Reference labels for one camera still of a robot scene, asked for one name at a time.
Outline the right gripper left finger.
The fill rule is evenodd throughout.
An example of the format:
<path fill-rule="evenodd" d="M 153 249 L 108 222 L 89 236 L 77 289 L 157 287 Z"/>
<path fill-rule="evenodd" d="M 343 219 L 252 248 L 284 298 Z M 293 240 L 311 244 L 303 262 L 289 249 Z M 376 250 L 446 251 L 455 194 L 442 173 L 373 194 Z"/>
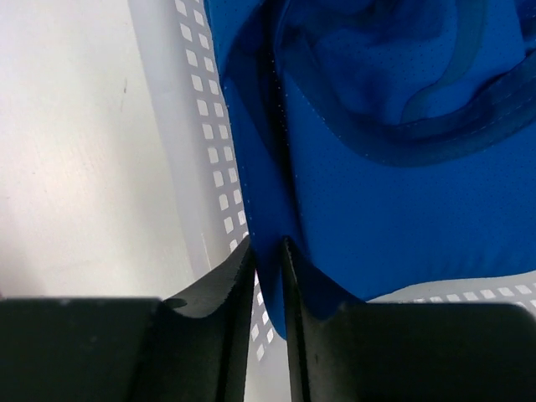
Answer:
<path fill-rule="evenodd" d="M 157 298 L 8 298 L 4 401 L 241 401 L 255 275 L 248 240 Z"/>

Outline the blue cap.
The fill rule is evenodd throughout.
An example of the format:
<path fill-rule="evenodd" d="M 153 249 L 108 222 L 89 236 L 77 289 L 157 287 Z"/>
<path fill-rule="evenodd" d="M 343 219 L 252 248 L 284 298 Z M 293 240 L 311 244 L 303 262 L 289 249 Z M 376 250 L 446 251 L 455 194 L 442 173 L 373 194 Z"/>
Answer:
<path fill-rule="evenodd" d="M 207 1 L 265 307 L 535 268 L 532 1 Z"/>

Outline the white plastic basket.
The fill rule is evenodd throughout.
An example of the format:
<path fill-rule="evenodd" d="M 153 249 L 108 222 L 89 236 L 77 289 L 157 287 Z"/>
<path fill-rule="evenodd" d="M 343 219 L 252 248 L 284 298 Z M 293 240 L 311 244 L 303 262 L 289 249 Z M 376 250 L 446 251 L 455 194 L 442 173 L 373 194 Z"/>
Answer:
<path fill-rule="evenodd" d="M 202 1 L 128 1 L 177 209 L 197 280 L 248 234 L 238 169 Z M 245 401 L 291 401 L 286 345 L 255 276 Z M 412 286 L 375 302 L 517 304 L 535 317 L 535 272 Z"/>

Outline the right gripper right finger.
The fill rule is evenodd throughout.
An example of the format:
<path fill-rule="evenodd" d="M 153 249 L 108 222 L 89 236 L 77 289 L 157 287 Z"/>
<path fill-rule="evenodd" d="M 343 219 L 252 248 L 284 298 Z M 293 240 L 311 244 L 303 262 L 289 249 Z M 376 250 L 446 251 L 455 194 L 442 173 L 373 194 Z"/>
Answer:
<path fill-rule="evenodd" d="M 295 401 L 532 401 L 535 318 L 500 303 L 367 303 L 281 243 Z"/>

